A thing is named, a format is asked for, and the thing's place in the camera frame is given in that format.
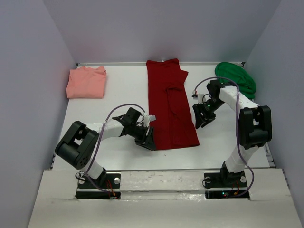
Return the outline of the red t shirt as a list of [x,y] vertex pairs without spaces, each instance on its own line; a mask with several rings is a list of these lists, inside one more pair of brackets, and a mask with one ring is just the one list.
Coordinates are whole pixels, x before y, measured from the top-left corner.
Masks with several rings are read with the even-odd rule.
[[184,86],[188,72],[180,68],[176,58],[164,62],[148,60],[146,67],[149,114],[156,116],[151,122],[156,149],[199,146]]

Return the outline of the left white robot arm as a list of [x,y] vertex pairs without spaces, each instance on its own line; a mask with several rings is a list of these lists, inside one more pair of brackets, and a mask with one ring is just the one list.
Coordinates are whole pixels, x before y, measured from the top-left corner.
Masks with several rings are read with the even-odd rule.
[[155,115],[130,107],[123,115],[108,115],[102,123],[84,124],[75,121],[59,141],[55,154],[73,166],[97,189],[106,181],[106,169],[95,160],[102,141],[114,137],[130,136],[136,145],[156,149],[150,125]]

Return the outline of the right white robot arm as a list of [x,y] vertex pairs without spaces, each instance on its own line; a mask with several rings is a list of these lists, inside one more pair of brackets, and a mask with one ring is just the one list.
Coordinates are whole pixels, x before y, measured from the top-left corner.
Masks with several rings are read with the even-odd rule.
[[195,128],[203,128],[216,119],[215,111],[227,104],[235,112],[236,147],[218,173],[205,174],[206,189],[231,187],[245,178],[244,170],[252,155],[272,139],[272,116],[269,106],[260,106],[243,95],[237,83],[225,83],[210,77],[206,79],[207,94],[192,92]]

